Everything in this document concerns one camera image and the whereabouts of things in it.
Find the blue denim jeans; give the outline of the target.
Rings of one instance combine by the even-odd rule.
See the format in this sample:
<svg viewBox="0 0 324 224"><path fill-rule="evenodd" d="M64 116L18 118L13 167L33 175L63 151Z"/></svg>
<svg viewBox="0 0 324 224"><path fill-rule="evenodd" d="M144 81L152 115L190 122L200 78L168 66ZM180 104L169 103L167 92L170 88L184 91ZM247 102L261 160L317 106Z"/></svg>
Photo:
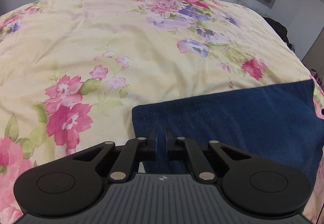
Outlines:
<svg viewBox="0 0 324 224"><path fill-rule="evenodd" d="M322 158L323 119L313 103L312 80L200 95L139 105L132 110L136 137L157 134L151 174L182 174L184 165L166 158L167 133L200 145L210 140L300 170L311 183Z"/></svg>

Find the floral yellow bed quilt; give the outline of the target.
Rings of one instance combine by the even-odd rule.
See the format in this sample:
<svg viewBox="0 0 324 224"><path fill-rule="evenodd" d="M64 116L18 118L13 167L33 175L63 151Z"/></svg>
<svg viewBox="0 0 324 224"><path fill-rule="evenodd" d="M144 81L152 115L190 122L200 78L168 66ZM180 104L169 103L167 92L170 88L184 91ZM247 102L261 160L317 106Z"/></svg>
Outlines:
<svg viewBox="0 0 324 224"><path fill-rule="evenodd" d="M219 0L40 0L1 16L1 223L26 170L133 137L134 106L310 80L271 26Z"/></svg>

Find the dark clothes pile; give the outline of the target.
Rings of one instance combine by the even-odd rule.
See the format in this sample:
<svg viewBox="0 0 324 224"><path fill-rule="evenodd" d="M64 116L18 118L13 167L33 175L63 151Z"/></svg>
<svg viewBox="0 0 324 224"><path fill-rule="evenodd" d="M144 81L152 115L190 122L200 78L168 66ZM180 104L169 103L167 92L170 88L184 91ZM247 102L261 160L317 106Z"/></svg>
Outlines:
<svg viewBox="0 0 324 224"><path fill-rule="evenodd" d="M290 43L288 39L288 30L285 26L283 26L280 22L275 21L272 18L263 17L263 19L273 28L273 30L279 35L281 40L287 45L287 47L295 52L294 45Z"/></svg>

